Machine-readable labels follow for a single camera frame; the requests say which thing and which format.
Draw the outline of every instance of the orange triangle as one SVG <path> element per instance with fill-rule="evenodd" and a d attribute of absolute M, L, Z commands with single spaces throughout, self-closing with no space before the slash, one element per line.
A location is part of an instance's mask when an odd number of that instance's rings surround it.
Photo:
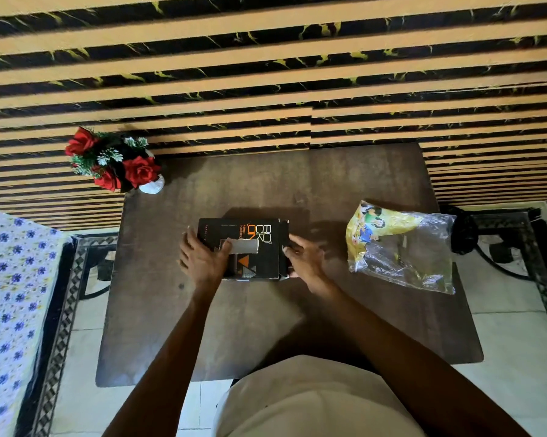
<path fill-rule="evenodd" d="M 249 268 L 249 255 L 241 257 L 239 259 L 239 263 L 244 265 L 245 267 Z"/>

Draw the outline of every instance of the cardboard box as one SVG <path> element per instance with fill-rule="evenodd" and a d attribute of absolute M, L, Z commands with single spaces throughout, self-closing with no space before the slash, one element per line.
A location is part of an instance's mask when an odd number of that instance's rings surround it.
<path fill-rule="evenodd" d="M 201 219 L 198 238 L 212 251 L 227 238 L 233 250 L 224 279 L 279 280 L 288 276 L 283 247 L 289 245 L 289 222 L 279 219 Z"/>

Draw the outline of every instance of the beige shirt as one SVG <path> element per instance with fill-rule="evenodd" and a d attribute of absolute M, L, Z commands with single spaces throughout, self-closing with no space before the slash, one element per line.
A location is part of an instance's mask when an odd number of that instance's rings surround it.
<path fill-rule="evenodd" d="M 296 356 L 256 371 L 225 393 L 216 437 L 424 436 L 377 374 Z"/>

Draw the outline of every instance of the wooden table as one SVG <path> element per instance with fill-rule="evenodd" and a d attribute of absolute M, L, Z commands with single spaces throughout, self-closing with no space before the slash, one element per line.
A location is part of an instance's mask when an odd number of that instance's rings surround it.
<path fill-rule="evenodd" d="M 166 162 L 159 195 L 128 194 L 119 233 L 98 386 L 133 385 L 190 300 L 177 266 L 182 231 L 201 217 L 280 217 L 326 241 L 327 272 L 365 306 L 451 364 L 483 359 L 461 285 L 455 295 L 397 286 L 346 264 L 358 202 L 437 212 L 415 144 L 326 148 Z M 300 279 L 224 282 L 211 306 L 193 380 L 240 378 L 260 364 L 311 353 L 367 365 Z"/>

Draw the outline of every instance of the white floral fabric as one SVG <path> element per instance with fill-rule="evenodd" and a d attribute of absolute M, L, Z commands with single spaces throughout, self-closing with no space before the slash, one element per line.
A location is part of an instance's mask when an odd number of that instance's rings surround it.
<path fill-rule="evenodd" d="M 0 212 L 0 437 L 14 434 L 67 238 Z"/>

